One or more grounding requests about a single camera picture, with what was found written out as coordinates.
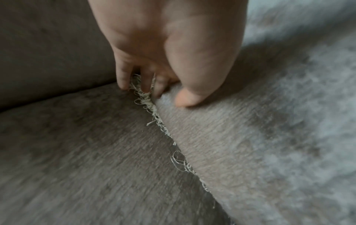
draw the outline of gray fabric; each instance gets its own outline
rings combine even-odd
[[[156,102],[241,225],[356,224],[356,1],[250,1],[225,84],[194,109]]]
[[[0,114],[0,224],[229,224],[116,84]]]
[[[2,0],[0,21],[0,109],[115,81],[86,0]]]

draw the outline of hand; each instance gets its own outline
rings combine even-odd
[[[156,97],[180,80],[177,107],[199,104],[222,85],[242,43],[247,2],[89,0],[113,49],[119,87],[128,89],[134,66],[144,92],[156,75]]]

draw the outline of white thread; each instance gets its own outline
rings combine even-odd
[[[164,125],[161,117],[158,114],[157,107],[155,106],[155,104],[153,104],[153,102],[151,100],[151,96],[150,96],[151,93],[144,93],[141,90],[140,86],[141,86],[141,76],[138,75],[138,74],[135,74],[132,77],[131,84],[130,84],[130,89],[132,89],[133,93],[138,96],[138,99],[136,99],[134,101],[134,103],[137,104],[137,105],[143,105],[144,109],[146,109],[146,111],[149,112],[150,114],[152,114],[152,116],[153,116],[152,121],[149,122],[146,125],[149,126],[152,123],[156,122],[156,124],[160,127],[161,131],[163,133],[165,133],[166,135],[168,135],[170,138],[172,138],[171,134],[169,133],[168,129],[166,128],[166,126]],[[189,162],[187,161],[187,159],[185,157],[184,157],[183,161],[182,160],[178,160],[177,158],[174,157],[174,155],[177,152],[182,154],[181,151],[178,151],[178,150],[173,153],[173,155],[171,156],[171,161],[172,161],[173,165],[179,171],[189,172],[189,173],[192,173],[192,174],[197,176],[197,173],[193,170],[193,167],[189,164]],[[178,168],[177,165],[181,165],[184,169]],[[205,183],[201,179],[199,179],[199,180],[202,183],[202,186],[203,186],[204,190],[209,192],[208,188],[205,185]]]

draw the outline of frayed edge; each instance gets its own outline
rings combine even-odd
[[[155,106],[155,104],[153,104],[153,102],[151,100],[151,96],[150,96],[151,93],[144,93],[141,90],[140,86],[141,86],[141,76],[135,74],[133,76],[132,80],[131,80],[131,84],[130,84],[129,88],[132,89],[133,93],[138,96],[138,99],[136,99],[134,101],[134,103],[137,104],[137,105],[142,105],[143,108],[153,116],[152,121],[149,122],[146,125],[148,126],[148,125],[151,125],[153,123],[156,123],[160,127],[160,129],[161,129],[161,131],[163,133],[165,133],[167,136],[172,138],[171,134],[169,133],[168,129],[166,128],[166,126],[164,125],[161,117],[158,114],[157,107]],[[184,157],[184,160],[178,160],[175,157],[175,155],[177,153],[180,153],[182,156],[184,156],[181,151],[179,151],[179,150],[175,151],[173,153],[173,155],[171,156],[171,161],[172,161],[173,165],[179,171],[189,172],[189,173],[192,173],[195,176],[197,176],[197,173],[193,170],[193,167],[189,164],[189,162],[187,161],[187,159],[185,157]],[[205,185],[204,181],[202,181],[201,179],[199,179],[199,180],[200,180],[204,190],[209,192],[209,190],[208,190],[207,186]]]

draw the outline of couch cushion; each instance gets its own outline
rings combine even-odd
[[[86,0],[3,0],[0,21],[0,109],[115,81]]]
[[[251,0],[248,15],[225,84],[194,109],[173,88],[163,122],[239,224],[356,224],[356,2]]]
[[[0,114],[0,224],[228,224],[117,85]]]

